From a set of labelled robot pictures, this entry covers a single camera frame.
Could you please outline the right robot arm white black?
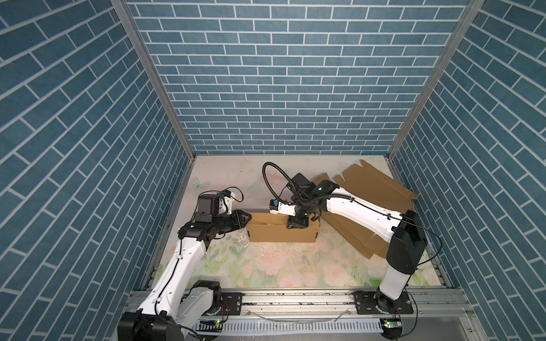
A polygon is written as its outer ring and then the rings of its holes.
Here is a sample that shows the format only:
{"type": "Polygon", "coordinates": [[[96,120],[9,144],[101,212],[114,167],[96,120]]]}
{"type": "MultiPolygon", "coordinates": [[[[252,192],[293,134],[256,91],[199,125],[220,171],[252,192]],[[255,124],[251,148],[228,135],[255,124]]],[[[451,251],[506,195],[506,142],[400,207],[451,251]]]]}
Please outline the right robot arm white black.
{"type": "Polygon", "coordinates": [[[388,210],[355,196],[339,185],[323,180],[314,184],[301,173],[288,180],[290,201],[277,199],[277,212],[288,217],[288,228],[304,228],[311,213],[333,213],[370,230],[389,244],[388,263],[374,294],[375,306],[394,313],[405,300],[402,292],[419,266],[427,246],[425,229],[416,212],[388,210]]]}

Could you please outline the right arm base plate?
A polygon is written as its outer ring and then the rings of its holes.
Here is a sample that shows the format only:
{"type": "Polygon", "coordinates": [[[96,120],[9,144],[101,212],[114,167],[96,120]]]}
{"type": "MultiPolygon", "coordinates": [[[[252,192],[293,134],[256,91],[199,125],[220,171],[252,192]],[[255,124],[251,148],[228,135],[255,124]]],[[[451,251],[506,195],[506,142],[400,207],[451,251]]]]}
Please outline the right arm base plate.
{"type": "Polygon", "coordinates": [[[414,313],[412,301],[405,291],[396,300],[389,298],[378,289],[376,291],[354,291],[352,296],[358,315],[412,315],[414,313]]]}

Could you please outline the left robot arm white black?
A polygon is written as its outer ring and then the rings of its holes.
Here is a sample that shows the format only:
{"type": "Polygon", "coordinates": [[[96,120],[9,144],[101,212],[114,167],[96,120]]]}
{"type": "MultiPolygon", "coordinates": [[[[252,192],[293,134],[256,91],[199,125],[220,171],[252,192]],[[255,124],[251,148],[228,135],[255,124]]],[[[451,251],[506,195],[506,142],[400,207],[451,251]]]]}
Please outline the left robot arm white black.
{"type": "Polygon", "coordinates": [[[118,340],[202,340],[194,325],[206,313],[224,308],[217,281],[197,281],[189,287],[191,275],[216,237],[243,229],[251,214],[233,209],[244,195],[229,187],[208,190],[198,196],[191,219],[178,231],[175,252],[136,311],[122,314],[117,326],[118,340]]]}

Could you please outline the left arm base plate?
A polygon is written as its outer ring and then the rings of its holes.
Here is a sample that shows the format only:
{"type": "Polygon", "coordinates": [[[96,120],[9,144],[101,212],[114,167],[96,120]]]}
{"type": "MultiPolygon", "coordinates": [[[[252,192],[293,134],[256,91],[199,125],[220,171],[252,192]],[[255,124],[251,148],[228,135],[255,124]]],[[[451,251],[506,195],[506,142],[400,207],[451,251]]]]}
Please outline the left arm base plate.
{"type": "Polygon", "coordinates": [[[223,292],[220,298],[213,299],[212,307],[204,315],[240,315],[243,307],[243,296],[242,292],[223,292]]]}

